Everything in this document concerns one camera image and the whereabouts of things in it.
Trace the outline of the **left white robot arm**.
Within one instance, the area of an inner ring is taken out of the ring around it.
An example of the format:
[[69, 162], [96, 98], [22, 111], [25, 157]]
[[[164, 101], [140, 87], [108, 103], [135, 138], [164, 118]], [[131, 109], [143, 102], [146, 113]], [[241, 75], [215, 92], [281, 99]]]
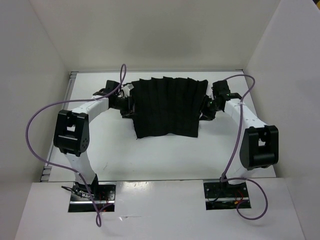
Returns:
[[95, 92], [82, 105], [72, 110], [61, 110], [57, 115], [53, 145], [68, 159], [75, 170], [74, 193], [83, 194], [88, 200], [99, 196], [98, 176], [91, 167], [87, 149], [90, 143], [90, 123], [101, 113], [115, 109], [125, 118], [134, 113], [134, 100], [130, 94], [134, 86], [119, 86], [108, 80], [105, 88]]

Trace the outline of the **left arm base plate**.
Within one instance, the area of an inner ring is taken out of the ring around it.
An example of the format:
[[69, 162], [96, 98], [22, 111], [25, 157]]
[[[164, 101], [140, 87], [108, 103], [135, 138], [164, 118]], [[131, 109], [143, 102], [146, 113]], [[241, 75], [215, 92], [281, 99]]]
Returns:
[[[80, 188], [76, 183], [74, 183], [72, 187], [62, 186], [62, 188], [71, 193], [68, 207], [69, 213], [95, 212], [95, 208], [85, 187]], [[93, 198], [97, 209], [100, 212], [114, 212], [116, 183], [103, 181], [99, 182]]]

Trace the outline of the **black skirt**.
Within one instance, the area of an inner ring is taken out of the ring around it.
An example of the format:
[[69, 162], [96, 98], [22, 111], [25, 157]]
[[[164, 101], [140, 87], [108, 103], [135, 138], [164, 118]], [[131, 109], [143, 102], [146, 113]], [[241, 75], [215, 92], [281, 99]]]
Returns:
[[132, 82], [133, 120], [137, 138], [167, 134], [196, 138], [208, 81], [151, 78]]

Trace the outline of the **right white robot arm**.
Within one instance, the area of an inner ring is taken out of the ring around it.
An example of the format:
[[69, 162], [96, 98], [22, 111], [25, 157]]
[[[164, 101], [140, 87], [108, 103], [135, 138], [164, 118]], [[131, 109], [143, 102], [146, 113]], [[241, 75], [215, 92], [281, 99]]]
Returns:
[[203, 100], [200, 120], [212, 121], [217, 112], [224, 112], [238, 125], [234, 150], [222, 172], [226, 180], [219, 184], [220, 193], [229, 197], [256, 169], [278, 163], [279, 130], [260, 120], [244, 103], [243, 96], [230, 91], [226, 80], [214, 82], [211, 89], [212, 95]]

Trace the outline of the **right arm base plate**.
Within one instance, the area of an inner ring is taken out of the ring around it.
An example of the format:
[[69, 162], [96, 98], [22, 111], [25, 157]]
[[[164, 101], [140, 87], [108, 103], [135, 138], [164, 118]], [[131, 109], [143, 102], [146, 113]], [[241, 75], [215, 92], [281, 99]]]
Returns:
[[251, 203], [246, 183], [231, 185], [219, 181], [203, 182], [205, 207], [207, 211], [250, 209]]

